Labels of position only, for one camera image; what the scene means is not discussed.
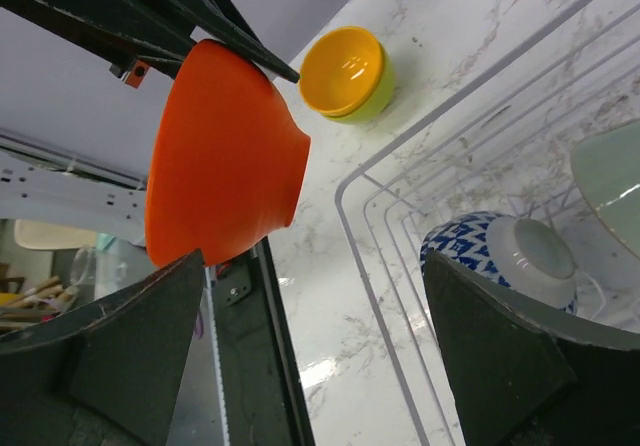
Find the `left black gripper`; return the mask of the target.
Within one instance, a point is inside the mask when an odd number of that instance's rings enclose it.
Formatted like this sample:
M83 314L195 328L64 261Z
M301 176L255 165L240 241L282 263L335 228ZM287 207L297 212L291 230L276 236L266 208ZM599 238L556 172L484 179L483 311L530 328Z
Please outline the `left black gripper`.
M195 27L291 83L300 75L262 44L231 0L1 0L1 7L112 64L121 78L140 61L174 78Z

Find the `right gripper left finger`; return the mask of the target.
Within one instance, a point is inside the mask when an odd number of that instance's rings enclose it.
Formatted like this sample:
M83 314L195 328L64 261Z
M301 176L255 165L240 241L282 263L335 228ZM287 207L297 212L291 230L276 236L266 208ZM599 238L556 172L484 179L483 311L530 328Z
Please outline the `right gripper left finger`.
M3 335L2 444L165 444L203 287L203 256L194 251Z

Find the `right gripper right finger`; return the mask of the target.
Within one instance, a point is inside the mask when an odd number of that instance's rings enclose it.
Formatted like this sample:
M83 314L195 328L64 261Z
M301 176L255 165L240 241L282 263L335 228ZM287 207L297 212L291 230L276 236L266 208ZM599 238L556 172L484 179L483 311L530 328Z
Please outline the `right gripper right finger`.
M639 336L556 310L441 253L423 279L469 445L636 445Z

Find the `red patterned glass bowl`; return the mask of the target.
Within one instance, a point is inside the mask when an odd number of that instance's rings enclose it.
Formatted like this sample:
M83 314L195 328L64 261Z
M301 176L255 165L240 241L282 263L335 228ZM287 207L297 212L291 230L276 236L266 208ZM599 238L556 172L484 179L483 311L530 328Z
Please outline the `red patterned glass bowl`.
M548 306L577 313L574 256L559 234L540 221L492 211L467 213L427 233L421 265L430 252Z

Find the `yellow plastic bowl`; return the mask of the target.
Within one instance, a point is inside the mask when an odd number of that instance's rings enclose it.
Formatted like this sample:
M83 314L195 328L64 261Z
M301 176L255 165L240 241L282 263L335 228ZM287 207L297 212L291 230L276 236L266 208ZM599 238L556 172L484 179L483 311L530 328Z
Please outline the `yellow plastic bowl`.
M309 49L298 86L312 110L342 117L364 104L383 69L384 53L376 37L366 29L346 26L325 34Z

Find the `red plastic bowl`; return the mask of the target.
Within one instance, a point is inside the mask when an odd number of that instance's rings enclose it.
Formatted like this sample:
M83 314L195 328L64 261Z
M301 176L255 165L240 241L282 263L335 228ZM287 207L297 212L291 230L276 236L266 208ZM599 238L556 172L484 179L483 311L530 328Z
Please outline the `red plastic bowl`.
M311 139L265 74L221 43L187 55L157 132L145 239L164 267L200 250L220 264L291 225Z

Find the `green ceramic bowl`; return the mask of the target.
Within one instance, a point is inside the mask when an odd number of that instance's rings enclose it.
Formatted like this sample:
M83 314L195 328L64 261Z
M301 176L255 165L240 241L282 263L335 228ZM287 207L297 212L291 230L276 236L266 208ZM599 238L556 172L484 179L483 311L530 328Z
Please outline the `green ceramic bowl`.
M639 255L639 121L633 119L576 143L574 182L602 225Z

